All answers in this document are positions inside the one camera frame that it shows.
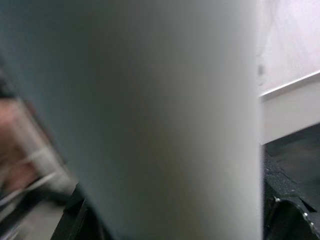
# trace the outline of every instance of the blurry person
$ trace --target blurry person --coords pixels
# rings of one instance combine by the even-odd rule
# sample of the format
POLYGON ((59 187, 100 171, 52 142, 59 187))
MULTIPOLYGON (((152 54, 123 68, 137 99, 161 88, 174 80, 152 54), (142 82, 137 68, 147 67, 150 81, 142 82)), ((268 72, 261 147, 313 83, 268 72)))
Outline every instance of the blurry person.
POLYGON ((33 183, 37 170, 32 162, 26 161, 26 153, 14 132, 17 121, 22 117, 14 95, 0 79, 0 178, 1 195, 24 189, 33 183))

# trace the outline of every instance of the white cylinder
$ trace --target white cylinder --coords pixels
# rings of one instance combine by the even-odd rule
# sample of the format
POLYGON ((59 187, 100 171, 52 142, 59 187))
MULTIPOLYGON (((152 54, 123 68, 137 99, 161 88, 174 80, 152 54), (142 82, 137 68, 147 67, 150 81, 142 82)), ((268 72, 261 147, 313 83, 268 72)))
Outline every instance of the white cylinder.
POLYGON ((2 0, 22 96, 116 240, 258 240, 254 2, 2 0))

